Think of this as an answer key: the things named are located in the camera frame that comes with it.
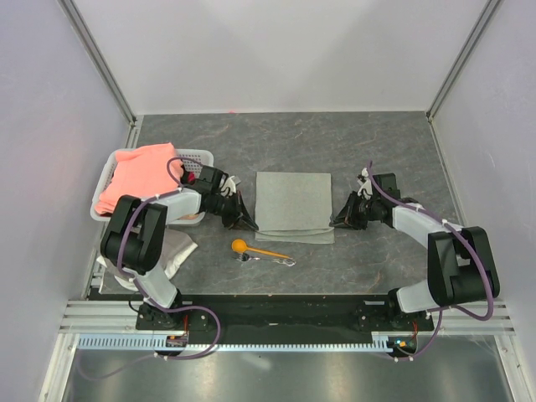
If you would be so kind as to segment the grey cloth napkin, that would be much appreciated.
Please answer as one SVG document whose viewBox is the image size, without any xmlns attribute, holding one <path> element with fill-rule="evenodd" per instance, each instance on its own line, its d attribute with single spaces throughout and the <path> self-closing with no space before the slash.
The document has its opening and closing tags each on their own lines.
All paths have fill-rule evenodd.
<svg viewBox="0 0 536 402">
<path fill-rule="evenodd" d="M 329 173 L 256 174 L 258 241 L 330 245 L 335 242 Z"/>
</svg>

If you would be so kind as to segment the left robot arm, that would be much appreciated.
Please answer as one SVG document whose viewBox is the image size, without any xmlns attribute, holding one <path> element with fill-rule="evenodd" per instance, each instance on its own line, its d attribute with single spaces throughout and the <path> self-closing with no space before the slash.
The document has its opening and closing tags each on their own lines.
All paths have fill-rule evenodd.
<svg viewBox="0 0 536 402">
<path fill-rule="evenodd" d="M 199 174 L 186 172 L 172 180 L 178 187 L 167 193 L 146 199 L 121 196 L 100 243 L 100 254 L 156 308 L 155 320 L 166 329 L 177 328 L 184 317 L 180 292 L 161 262 L 168 224 L 208 213 L 219 216 L 226 229 L 259 229 L 228 173 L 202 165 Z"/>
</svg>

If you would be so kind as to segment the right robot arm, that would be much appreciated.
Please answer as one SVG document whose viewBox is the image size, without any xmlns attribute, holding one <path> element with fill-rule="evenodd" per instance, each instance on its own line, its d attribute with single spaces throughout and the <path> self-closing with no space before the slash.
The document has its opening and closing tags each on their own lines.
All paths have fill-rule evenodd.
<svg viewBox="0 0 536 402">
<path fill-rule="evenodd" d="M 385 323 L 400 330 L 413 321 L 414 313 L 450 308 L 481 322 L 490 320 L 500 283 L 486 230 L 453 224 L 402 197 L 394 173 L 373 174 L 364 168 L 358 184 L 332 218 L 332 227 L 365 230 L 369 223 L 380 222 L 426 250 L 426 278 L 389 292 Z"/>
</svg>

